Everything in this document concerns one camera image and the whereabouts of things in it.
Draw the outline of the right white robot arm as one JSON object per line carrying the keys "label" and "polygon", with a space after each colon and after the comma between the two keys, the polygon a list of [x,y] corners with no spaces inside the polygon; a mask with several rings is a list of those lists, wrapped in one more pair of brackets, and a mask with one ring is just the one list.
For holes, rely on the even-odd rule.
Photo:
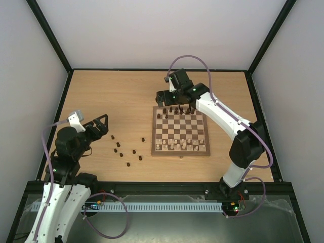
{"label": "right white robot arm", "polygon": [[236,114],[216,97],[210,86],[193,84],[184,69],[168,72],[165,82],[169,88],[156,94],[159,107],[187,104],[210,118],[231,139],[231,164],[220,180],[220,188],[224,197],[234,197],[254,162],[268,149],[262,124]]}

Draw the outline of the wooden chess board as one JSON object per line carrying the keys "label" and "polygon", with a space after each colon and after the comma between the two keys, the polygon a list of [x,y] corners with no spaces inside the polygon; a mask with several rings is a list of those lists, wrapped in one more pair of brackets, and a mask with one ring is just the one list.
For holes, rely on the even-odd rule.
{"label": "wooden chess board", "polygon": [[[168,119],[165,119],[166,114],[163,114],[162,107],[155,106],[153,108],[153,122],[152,122],[152,145],[151,155],[153,156],[210,156],[210,143],[209,133],[207,126],[207,117],[200,111],[195,110],[194,114],[186,114],[186,110],[189,107],[183,108],[183,114],[180,115],[179,108],[178,114],[173,112],[169,113],[170,107],[167,109]],[[170,150],[169,139],[173,139],[174,150]],[[180,144],[180,150],[176,149],[175,139]],[[182,144],[186,142],[186,149],[182,149]],[[156,150],[156,145],[159,144],[159,150]],[[163,149],[163,145],[168,145],[167,149]],[[201,146],[205,145],[206,149],[202,150]],[[194,147],[198,146],[199,150],[194,151]]]}

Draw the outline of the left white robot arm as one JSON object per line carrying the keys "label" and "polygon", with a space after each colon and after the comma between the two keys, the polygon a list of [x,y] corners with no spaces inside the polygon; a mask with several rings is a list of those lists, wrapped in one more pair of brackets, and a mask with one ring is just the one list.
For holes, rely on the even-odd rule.
{"label": "left white robot arm", "polygon": [[108,133],[108,115],[86,124],[83,115],[72,112],[69,126],[57,132],[55,150],[47,154],[42,201],[26,242],[66,242],[81,207],[98,191],[97,176],[80,173],[79,160],[91,143]]}

